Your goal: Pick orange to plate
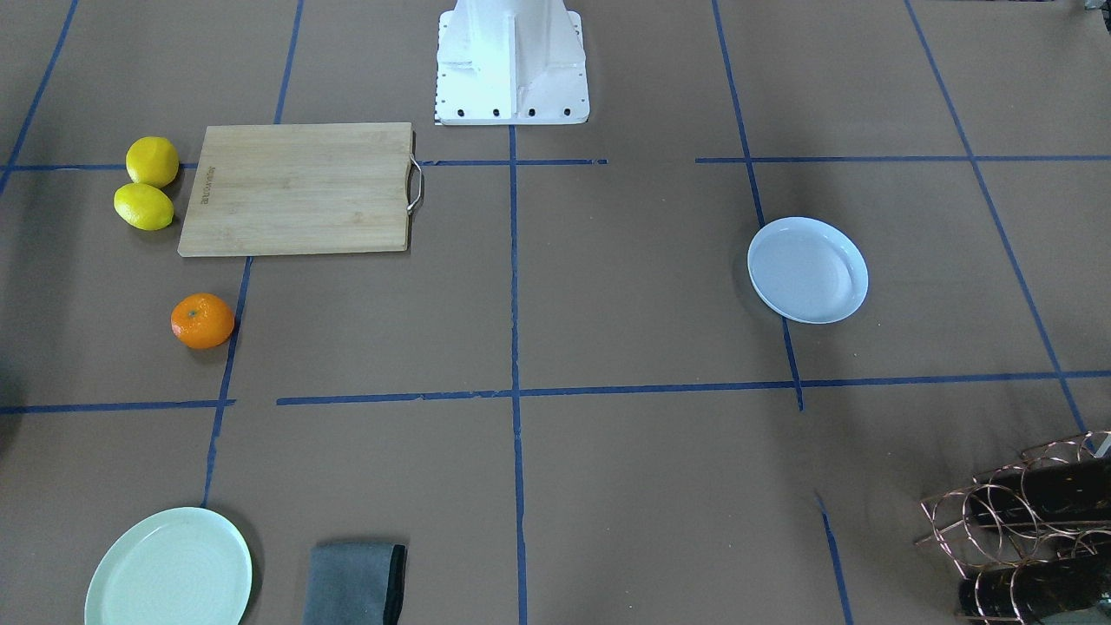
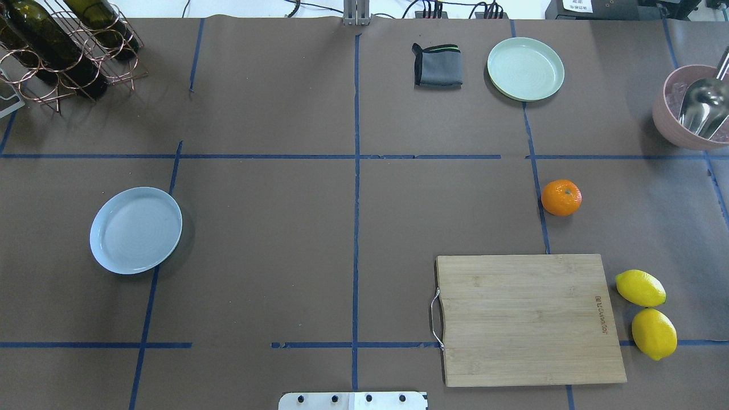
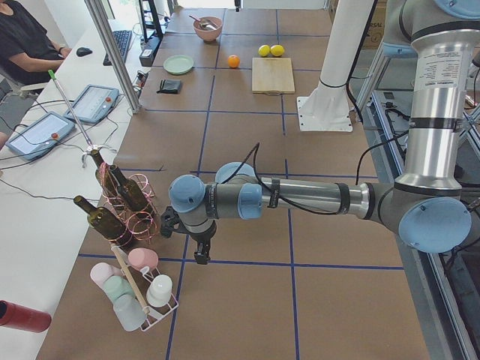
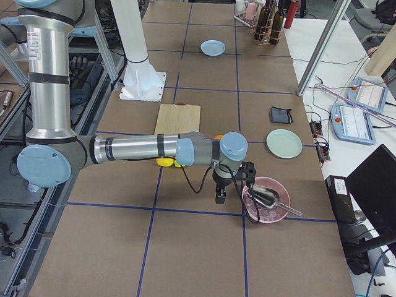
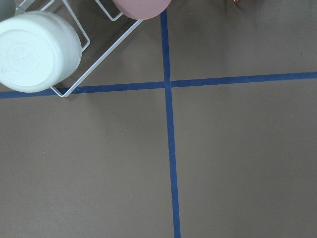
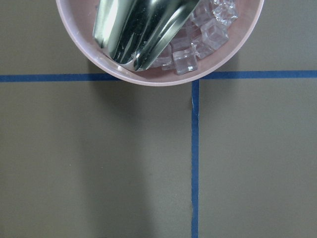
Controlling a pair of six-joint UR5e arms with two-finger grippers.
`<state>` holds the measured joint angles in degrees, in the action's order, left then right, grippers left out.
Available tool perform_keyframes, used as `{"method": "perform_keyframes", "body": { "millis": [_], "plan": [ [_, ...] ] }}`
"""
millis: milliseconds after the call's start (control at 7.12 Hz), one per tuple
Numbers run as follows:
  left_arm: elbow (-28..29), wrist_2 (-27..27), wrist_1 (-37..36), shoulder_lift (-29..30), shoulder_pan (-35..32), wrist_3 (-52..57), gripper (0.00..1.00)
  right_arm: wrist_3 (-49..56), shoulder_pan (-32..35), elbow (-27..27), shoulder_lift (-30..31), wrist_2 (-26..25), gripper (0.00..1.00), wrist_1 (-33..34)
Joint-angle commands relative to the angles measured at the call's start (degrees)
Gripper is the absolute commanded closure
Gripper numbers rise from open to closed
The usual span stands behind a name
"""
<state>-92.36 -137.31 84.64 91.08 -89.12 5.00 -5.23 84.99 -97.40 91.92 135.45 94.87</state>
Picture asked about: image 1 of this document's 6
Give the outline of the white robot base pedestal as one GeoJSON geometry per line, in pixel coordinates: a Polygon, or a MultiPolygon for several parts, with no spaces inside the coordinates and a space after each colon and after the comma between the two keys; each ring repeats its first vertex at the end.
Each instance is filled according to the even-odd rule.
{"type": "Polygon", "coordinates": [[[437,21],[434,122],[583,124],[583,24],[563,1],[457,1],[437,21]]]}

